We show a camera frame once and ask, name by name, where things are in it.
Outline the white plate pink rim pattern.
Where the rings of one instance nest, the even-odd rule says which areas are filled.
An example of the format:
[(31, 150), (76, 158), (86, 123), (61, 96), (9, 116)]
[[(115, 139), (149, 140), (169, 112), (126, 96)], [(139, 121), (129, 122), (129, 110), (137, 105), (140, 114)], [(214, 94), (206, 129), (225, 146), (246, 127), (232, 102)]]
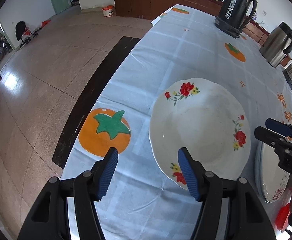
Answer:
[(255, 183), (267, 203), (276, 202), (284, 193), (290, 174), (278, 166), (279, 157), (269, 145), (259, 142), (255, 155)]

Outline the dark wooden sideboard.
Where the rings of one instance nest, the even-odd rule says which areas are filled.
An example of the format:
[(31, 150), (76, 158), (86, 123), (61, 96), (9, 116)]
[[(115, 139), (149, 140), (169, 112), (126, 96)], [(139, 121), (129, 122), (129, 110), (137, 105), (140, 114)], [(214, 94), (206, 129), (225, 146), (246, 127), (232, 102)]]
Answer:
[[(115, 10), (118, 16), (128, 16), (153, 20), (174, 5), (185, 5), (209, 15), (217, 17), (224, 0), (115, 0)], [(269, 32), (259, 27), (252, 19), (243, 29), (261, 46), (266, 41)]]

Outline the white red bucket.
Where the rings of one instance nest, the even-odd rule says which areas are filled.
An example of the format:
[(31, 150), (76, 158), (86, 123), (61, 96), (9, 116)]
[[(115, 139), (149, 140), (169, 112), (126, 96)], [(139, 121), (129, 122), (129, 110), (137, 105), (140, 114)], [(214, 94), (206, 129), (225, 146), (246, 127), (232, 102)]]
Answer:
[(113, 11), (114, 11), (113, 5), (108, 5), (108, 6), (102, 8), (102, 12), (103, 12), (103, 15), (105, 18), (112, 17)]

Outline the black wooden bench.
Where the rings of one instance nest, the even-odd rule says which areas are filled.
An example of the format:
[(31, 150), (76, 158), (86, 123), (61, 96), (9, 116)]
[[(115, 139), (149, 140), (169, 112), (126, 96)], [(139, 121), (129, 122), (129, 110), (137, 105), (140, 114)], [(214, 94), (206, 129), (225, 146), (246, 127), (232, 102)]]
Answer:
[(140, 38), (136, 37), (122, 37), (103, 59), (86, 84), (67, 119), (52, 157), (53, 163), (60, 168), (65, 167), (79, 131), (98, 97), (124, 59), (140, 40)]

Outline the light blue persimmon tablecloth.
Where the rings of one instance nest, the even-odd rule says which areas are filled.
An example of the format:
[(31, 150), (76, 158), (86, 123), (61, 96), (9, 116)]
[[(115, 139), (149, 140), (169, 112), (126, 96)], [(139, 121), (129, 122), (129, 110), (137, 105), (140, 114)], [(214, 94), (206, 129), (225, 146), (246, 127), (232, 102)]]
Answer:
[(254, 182), (268, 118), (292, 123), (292, 91), (252, 38), (220, 31), (214, 17), (175, 5), (128, 54), (80, 129), (62, 177), (119, 152), (95, 204), (106, 239), (189, 239), (201, 205), (190, 196), (177, 152), (186, 147), (218, 176)]

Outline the white plate large red flowers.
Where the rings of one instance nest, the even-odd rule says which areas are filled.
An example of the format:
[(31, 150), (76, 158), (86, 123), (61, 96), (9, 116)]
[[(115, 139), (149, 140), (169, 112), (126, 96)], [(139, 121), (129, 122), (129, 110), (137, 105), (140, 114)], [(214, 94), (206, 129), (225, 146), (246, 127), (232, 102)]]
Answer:
[(154, 102), (149, 139), (160, 170), (187, 189), (178, 163), (186, 147), (192, 158), (221, 178), (237, 179), (250, 155), (250, 126), (243, 107), (224, 87), (202, 78), (175, 82)]

